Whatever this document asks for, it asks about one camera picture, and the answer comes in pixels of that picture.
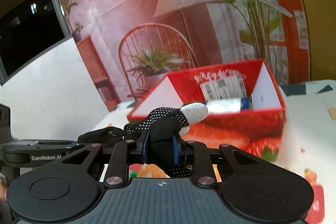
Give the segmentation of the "printed living room backdrop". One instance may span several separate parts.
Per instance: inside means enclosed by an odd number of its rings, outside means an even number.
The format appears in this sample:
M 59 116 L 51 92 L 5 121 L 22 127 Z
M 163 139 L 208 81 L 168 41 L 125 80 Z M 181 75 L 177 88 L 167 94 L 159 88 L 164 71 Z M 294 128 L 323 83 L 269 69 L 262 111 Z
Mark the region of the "printed living room backdrop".
M 108 108 L 169 72 L 263 59 L 280 85 L 310 77 L 302 0 L 57 0 Z

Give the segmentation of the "white blue pack in box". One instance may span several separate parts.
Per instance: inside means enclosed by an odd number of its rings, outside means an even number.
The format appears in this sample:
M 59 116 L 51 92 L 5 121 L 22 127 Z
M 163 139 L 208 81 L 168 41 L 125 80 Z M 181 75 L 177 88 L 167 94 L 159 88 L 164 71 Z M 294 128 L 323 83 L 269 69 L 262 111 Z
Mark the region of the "white blue pack in box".
M 206 106 L 210 114 L 239 113 L 251 108 L 251 100 L 249 98 L 212 100 L 207 101 Z

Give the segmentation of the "red strawberry cardboard box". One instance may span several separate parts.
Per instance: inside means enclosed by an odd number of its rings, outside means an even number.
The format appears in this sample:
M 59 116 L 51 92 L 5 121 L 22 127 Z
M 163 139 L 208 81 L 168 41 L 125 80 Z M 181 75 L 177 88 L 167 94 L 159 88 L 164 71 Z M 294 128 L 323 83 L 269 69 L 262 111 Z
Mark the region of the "red strawberry cardboard box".
M 249 106 L 233 113 L 210 112 L 205 120 L 191 125 L 183 139 L 200 141 L 210 148 L 229 143 L 264 160 L 276 161 L 286 121 L 285 104 L 264 60 L 168 73 L 127 119 L 136 123 L 158 107 L 180 108 L 215 98 L 240 98 Z

